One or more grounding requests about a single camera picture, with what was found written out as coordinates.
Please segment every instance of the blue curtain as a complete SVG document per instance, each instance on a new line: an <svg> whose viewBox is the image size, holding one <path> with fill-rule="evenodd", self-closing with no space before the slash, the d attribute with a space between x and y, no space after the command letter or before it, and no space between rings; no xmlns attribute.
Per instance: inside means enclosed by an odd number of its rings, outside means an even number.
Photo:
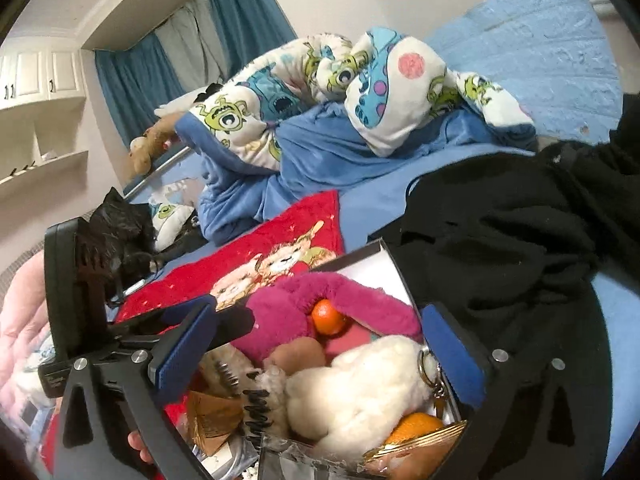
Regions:
<svg viewBox="0 0 640 480"><path fill-rule="evenodd" d="M211 0L229 74L296 35L276 0Z"/></svg>
<svg viewBox="0 0 640 480"><path fill-rule="evenodd" d="M185 93L154 33L129 50L96 50L95 66L109 112L127 147L158 120L154 110L159 105Z"/></svg>

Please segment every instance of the black device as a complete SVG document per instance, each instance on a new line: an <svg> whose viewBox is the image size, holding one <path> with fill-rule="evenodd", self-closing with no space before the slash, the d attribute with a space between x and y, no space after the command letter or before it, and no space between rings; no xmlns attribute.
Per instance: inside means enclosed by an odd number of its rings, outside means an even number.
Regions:
<svg viewBox="0 0 640 480"><path fill-rule="evenodd" d="M181 398L207 349L252 329L251 311L238 305L216 312L206 295L111 324L104 240L77 218L49 228L44 250L56 357L38 373L49 397L63 397L54 478L151 478L156 468L127 443L137 429L167 480L209 479L162 407Z"/></svg>

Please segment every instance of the red blanket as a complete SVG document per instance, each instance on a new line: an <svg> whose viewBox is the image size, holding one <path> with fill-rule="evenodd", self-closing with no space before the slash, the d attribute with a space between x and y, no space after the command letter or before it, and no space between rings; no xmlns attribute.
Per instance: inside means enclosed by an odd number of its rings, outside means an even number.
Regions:
<svg viewBox="0 0 640 480"><path fill-rule="evenodd" d="M120 308L117 321L152 308L171 306L213 293L221 307L229 306L281 276L298 274L343 254L338 222L338 193L326 191L306 197L273 220L192 264L170 272L132 294ZM165 408L175 424L184 404ZM42 447L52 471L55 419Z"/></svg>

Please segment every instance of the cabinet door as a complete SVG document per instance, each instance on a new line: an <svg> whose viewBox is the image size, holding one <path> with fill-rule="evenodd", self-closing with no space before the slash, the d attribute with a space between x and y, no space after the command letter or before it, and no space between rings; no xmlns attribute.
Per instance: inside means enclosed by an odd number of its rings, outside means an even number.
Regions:
<svg viewBox="0 0 640 480"><path fill-rule="evenodd" d="M52 50L47 59L47 85L50 99L84 95L78 51Z"/></svg>
<svg viewBox="0 0 640 480"><path fill-rule="evenodd" d="M49 99L45 86L43 61L42 52L18 51L15 58L15 88L11 88L10 92L12 105Z"/></svg>
<svg viewBox="0 0 640 480"><path fill-rule="evenodd" d="M13 56L0 56L0 109L11 106L11 85L15 85Z"/></svg>

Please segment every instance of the orange fruit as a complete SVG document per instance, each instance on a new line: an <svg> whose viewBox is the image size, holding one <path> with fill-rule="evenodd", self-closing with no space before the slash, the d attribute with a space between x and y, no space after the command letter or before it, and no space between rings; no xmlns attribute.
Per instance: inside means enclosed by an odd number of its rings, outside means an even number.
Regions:
<svg viewBox="0 0 640 480"><path fill-rule="evenodd" d="M405 440L423 436L431 431L439 430L444 427L437 416L427 415L426 413L412 413L400 419L396 428L391 432L389 438L385 440L386 444L400 444Z"/></svg>
<svg viewBox="0 0 640 480"><path fill-rule="evenodd" d="M320 300L314 305L311 319L322 335L336 335L347 325L347 318L335 310L329 300Z"/></svg>

